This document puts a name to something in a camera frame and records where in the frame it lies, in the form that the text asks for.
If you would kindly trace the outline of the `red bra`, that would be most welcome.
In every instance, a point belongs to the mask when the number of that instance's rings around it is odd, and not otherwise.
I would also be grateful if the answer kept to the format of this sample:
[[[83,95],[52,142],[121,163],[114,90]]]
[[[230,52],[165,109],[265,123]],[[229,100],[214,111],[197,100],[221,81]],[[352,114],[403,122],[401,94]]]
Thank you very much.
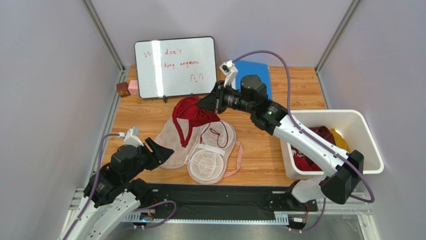
[[[197,96],[189,96],[181,99],[173,109],[172,122],[177,130],[181,146],[186,148],[193,134],[195,127],[201,127],[208,124],[210,127],[212,123],[221,122],[220,118],[203,108],[200,108],[196,103],[201,100]],[[184,135],[181,125],[178,123],[178,119],[188,120],[188,132]]]

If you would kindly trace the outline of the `floral mesh laundry bag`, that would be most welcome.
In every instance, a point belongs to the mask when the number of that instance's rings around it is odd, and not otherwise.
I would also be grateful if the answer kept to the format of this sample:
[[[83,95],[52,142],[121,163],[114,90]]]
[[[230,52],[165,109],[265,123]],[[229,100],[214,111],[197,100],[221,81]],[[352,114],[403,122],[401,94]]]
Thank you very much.
[[[223,120],[194,127],[187,146],[182,146],[178,129],[169,118],[154,141],[174,151],[162,168],[186,167],[189,176],[199,184],[218,183],[242,167],[244,148],[234,127]]]

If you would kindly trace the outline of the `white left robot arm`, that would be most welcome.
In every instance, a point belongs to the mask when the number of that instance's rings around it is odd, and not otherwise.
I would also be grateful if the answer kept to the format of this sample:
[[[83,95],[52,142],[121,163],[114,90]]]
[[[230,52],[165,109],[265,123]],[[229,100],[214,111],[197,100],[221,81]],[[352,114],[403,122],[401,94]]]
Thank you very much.
[[[141,141],[137,136],[118,138],[124,144],[104,166],[99,165],[83,191],[77,212],[61,240],[104,240],[131,212],[151,210],[157,206],[173,204],[173,200],[155,202],[153,188],[136,176],[144,170],[154,170],[164,164],[174,153],[151,138]]]

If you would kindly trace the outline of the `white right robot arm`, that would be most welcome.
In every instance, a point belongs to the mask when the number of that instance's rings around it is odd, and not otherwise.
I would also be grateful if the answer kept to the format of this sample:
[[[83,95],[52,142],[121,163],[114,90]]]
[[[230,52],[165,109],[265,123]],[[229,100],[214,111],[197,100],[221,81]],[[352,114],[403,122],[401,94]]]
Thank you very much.
[[[312,160],[323,174],[293,182],[286,194],[294,202],[327,198],[343,205],[363,180],[361,152],[339,148],[304,126],[286,108],[269,99],[267,87],[257,75],[243,77],[239,90],[226,86],[224,81],[216,82],[211,93],[196,106],[214,114],[226,109],[249,113],[258,129],[289,143]]]

